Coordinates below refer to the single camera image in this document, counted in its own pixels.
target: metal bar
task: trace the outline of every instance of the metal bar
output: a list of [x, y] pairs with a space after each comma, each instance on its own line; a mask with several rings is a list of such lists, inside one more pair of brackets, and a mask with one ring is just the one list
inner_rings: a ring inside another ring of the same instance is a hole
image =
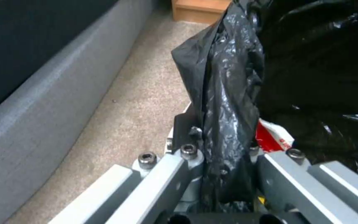
[[358, 223], [358, 214], [284, 152], [258, 158], [261, 191], [277, 210], [296, 207], [311, 223]]
[[165, 154], [106, 223], [155, 223], [174, 210], [190, 176], [186, 160]]
[[358, 212], [358, 175], [333, 161], [314, 165], [307, 170], [320, 183]]
[[140, 181], [138, 171], [114, 165], [49, 223], [104, 223]]

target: wooden furniture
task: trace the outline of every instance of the wooden furniture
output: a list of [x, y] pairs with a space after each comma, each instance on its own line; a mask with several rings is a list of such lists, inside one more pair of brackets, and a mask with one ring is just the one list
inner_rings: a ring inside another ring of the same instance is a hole
[[213, 24], [231, 0], [172, 0], [173, 19]]

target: beige carpet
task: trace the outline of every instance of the beige carpet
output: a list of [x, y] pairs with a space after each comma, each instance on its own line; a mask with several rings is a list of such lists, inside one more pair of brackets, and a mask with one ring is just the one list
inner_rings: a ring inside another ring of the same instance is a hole
[[170, 51], [205, 27], [154, 12], [71, 151], [8, 223], [47, 223], [113, 164], [130, 167], [143, 151], [162, 155], [173, 117], [189, 103]]

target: crumpled plastic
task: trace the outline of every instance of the crumpled plastic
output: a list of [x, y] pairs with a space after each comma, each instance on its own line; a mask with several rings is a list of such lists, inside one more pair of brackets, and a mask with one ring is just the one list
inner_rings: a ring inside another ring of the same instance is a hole
[[202, 123], [203, 211], [251, 210], [249, 147], [259, 119], [254, 102], [264, 56], [243, 7], [231, 3], [218, 22], [175, 48], [172, 57]]
[[234, 1], [172, 56], [203, 130], [205, 211], [252, 210], [259, 113], [313, 164], [358, 173], [358, 1]]
[[312, 164], [337, 160], [358, 173], [358, 1], [252, 6], [264, 20], [261, 118], [283, 126]]

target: dark gray cushion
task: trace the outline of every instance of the dark gray cushion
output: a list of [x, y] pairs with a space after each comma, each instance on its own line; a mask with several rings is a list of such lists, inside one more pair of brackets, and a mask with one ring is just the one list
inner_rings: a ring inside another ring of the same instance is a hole
[[0, 105], [0, 223], [67, 154], [154, 5], [155, 0], [118, 1]]

